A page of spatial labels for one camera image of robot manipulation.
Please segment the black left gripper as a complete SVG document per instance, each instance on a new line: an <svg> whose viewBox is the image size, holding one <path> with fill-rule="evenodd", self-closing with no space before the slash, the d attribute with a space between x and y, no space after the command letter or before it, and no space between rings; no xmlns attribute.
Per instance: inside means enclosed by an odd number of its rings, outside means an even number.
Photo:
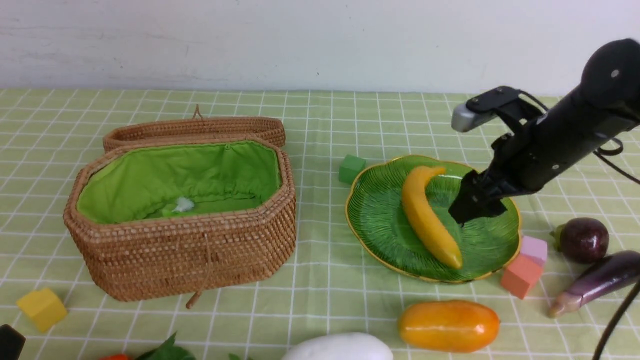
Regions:
<svg viewBox="0 0 640 360"><path fill-rule="evenodd" d="M26 337L11 325L0 326L0 360L18 360L25 342Z"/></svg>

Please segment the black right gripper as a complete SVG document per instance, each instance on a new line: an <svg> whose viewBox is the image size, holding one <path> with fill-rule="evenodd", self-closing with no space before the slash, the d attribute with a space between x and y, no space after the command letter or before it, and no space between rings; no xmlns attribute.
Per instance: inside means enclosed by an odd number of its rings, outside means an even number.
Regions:
<svg viewBox="0 0 640 360"><path fill-rule="evenodd" d="M541 191L546 183L535 180L533 171L540 163L544 137L542 132L501 137L489 167L482 172L471 170L462 177L448 210L450 216L460 226L479 218L495 218L506 211L502 198Z"/></svg>

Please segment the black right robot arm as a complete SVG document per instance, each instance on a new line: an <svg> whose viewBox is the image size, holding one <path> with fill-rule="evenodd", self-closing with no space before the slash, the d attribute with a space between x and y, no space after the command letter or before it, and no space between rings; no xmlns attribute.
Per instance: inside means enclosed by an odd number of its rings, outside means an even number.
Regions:
<svg viewBox="0 0 640 360"><path fill-rule="evenodd" d="M584 157L639 125L640 46L635 39L602 45L587 60L579 84L540 111L521 89L501 86L457 105L452 129L466 133L498 117L509 132L492 144L484 171L461 181L450 216L458 224L502 215L502 200L537 193Z"/></svg>

